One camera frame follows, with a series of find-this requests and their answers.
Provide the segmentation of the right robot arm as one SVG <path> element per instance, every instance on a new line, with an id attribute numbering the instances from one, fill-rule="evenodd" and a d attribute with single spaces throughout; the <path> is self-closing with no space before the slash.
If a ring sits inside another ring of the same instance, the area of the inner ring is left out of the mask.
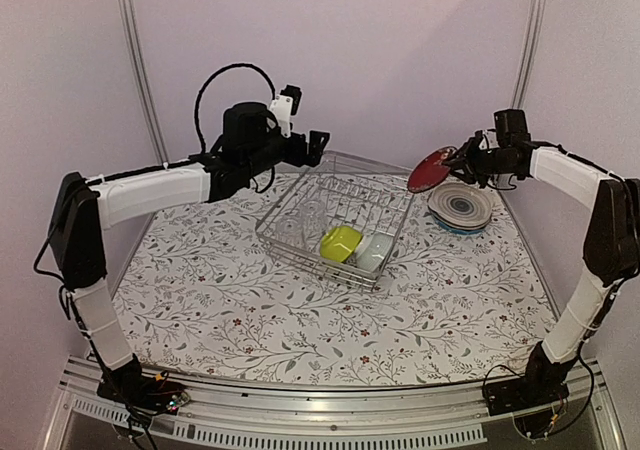
<path id="1" fill-rule="evenodd" d="M 476 132 L 445 160 L 452 176 L 485 186 L 494 176 L 532 179 L 584 213 L 581 273 L 555 326 L 537 344 L 517 397 L 537 406 L 594 336 L 622 285 L 639 275 L 639 181 L 622 177 L 559 144 L 531 136 L 521 109 L 494 115 L 494 143 Z"/>

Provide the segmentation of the yellow green bowl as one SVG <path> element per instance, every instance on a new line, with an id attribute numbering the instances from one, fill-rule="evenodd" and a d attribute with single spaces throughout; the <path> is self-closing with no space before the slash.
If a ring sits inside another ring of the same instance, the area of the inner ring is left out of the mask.
<path id="1" fill-rule="evenodd" d="M 320 255 L 333 262 L 346 261 L 356 250 L 363 234 L 346 225 L 336 226 L 330 229 L 320 242 Z"/>

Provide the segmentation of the white grey patterned bowl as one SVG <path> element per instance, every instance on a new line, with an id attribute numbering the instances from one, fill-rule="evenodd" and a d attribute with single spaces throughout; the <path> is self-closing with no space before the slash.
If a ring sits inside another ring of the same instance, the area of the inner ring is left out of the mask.
<path id="1" fill-rule="evenodd" d="M 391 251 L 393 238 L 384 233 L 364 235 L 356 248 L 356 267 L 366 272 L 375 272 Z"/>

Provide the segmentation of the clear glass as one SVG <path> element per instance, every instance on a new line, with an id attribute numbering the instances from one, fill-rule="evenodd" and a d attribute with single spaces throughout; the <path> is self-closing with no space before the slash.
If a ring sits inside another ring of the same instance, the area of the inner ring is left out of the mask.
<path id="1" fill-rule="evenodd" d="M 293 215 L 285 215 L 275 223 L 275 239 L 283 244 L 296 248 L 305 247 L 305 238 L 300 219 Z"/>
<path id="2" fill-rule="evenodd" d="M 302 228 L 307 233 L 323 232 L 327 225 L 326 207 L 320 199 L 307 199 L 299 205 Z"/>

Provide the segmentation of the pale green flower plate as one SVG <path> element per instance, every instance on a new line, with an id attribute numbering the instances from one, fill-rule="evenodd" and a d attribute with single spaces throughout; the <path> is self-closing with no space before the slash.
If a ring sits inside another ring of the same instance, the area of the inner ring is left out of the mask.
<path id="1" fill-rule="evenodd" d="M 478 225 L 491 219 L 491 208 L 482 201 L 454 196 L 444 200 L 430 200 L 429 209 L 456 224 Z"/>

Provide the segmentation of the dark red black plate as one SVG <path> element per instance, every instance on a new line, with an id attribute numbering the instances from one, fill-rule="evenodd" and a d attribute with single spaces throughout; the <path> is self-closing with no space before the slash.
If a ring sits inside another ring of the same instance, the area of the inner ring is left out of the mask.
<path id="1" fill-rule="evenodd" d="M 411 172 L 407 181 L 408 191 L 422 193 L 441 184 L 450 172 L 444 162 L 456 151 L 455 147 L 446 146 L 425 157 Z"/>

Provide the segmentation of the clear glass front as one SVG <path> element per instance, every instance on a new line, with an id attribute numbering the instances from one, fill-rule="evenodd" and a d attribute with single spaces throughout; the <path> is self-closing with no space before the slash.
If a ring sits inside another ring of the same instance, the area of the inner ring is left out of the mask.
<path id="1" fill-rule="evenodd" d="M 285 215 L 275 223 L 275 239 L 283 244 L 296 248 L 305 247 L 305 238 L 300 219 L 293 215 Z"/>

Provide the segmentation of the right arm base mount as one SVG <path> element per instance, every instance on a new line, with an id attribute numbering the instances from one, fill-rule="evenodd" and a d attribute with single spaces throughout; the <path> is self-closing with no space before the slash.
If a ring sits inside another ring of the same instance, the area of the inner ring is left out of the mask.
<path id="1" fill-rule="evenodd" d="M 503 369 L 513 377 L 489 382 L 494 369 Z M 482 382 L 482 397 L 490 416 L 514 415 L 516 431 L 527 440 L 551 436 L 559 420 L 566 414 L 569 390 L 566 372 L 552 374 L 541 382 L 518 375 L 506 365 L 491 368 Z"/>

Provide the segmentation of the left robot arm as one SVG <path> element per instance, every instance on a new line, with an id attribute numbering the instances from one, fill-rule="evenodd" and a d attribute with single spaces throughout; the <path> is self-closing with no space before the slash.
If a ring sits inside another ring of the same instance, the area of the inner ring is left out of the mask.
<path id="1" fill-rule="evenodd" d="M 60 301 L 88 340 L 111 389 L 128 404 L 148 396 L 148 382 L 119 324 L 107 284 L 104 231 L 131 219 L 187 204 L 216 203 L 250 187 L 276 167 L 316 167 L 329 142 L 327 132 L 293 130 L 302 92 L 288 85 L 272 100 L 228 108 L 213 144 L 196 133 L 198 153 L 175 162 L 112 175 L 64 176 L 46 239 L 61 283 Z"/>

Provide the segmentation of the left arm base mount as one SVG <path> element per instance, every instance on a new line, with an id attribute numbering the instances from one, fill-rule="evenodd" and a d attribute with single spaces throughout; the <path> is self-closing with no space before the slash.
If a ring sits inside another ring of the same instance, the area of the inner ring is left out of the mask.
<path id="1" fill-rule="evenodd" d="M 176 414 L 191 401 L 186 387 L 166 372 L 149 377 L 136 365 L 104 371 L 97 395 L 151 415 Z"/>

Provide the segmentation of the white ribbed plate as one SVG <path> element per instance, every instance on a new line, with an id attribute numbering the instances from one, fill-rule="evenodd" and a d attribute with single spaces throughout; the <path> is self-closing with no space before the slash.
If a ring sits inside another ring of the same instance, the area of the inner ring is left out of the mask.
<path id="1" fill-rule="evenodd" d="M 492 203 L 484 191 L 462 183 L 443 183 L 428 198 L 428 207 L 456 227 L 486 225 L 492 216 Z"/>

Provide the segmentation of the blue polka dot plate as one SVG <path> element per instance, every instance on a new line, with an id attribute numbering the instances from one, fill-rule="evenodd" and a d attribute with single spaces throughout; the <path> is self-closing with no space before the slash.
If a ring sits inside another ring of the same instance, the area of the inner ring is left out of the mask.
<path id="1" fill-rule="evenodd" d="M 491 222 L 491 220 L 487 220 L 486 222 L 482 222 L 478 225 L 462 225 L 446 220 L 443 216 L 441 216 L 434 210 L 431 210 L 430 214 L 433 217 L 434 222 L 440 228 L 450 233 L 463 236 L 480 234 L 488 227 L 489 223 Z"/>

